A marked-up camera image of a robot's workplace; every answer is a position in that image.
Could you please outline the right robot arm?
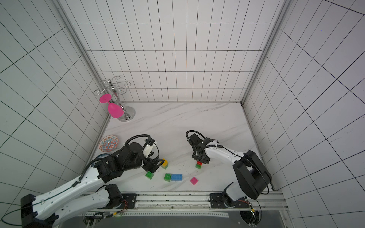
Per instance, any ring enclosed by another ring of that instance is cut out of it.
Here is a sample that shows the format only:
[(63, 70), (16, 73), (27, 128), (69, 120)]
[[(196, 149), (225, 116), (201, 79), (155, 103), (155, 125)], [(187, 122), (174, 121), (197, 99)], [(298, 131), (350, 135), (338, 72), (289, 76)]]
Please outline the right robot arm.
[(272, 175), (255, 152), (228, 149), (195, 130), (187, 131), (185, 136), (193, 150), (192, 158), (197, 162), (209, 164), (213, 159), (232, 167), (236, 179), (222, 193), (228, 203), (243, 197), (256, 200), (271, 184)]

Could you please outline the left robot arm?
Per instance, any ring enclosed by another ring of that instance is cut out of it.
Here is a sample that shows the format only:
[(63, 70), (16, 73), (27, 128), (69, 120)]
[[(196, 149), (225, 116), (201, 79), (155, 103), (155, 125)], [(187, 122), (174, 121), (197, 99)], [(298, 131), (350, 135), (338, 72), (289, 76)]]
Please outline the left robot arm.
[(142, 167), (154, 173), (164, 163), (152, 146), (137, 142), (123, 146), (106, 157), (92, 160), (81, 175), (42, 195), (21, 199), (23, 228), (53, 228), (62, 222), (94, 209), (117, 209), (127, 204), (116, 184), (110, 181), (129, 170)]

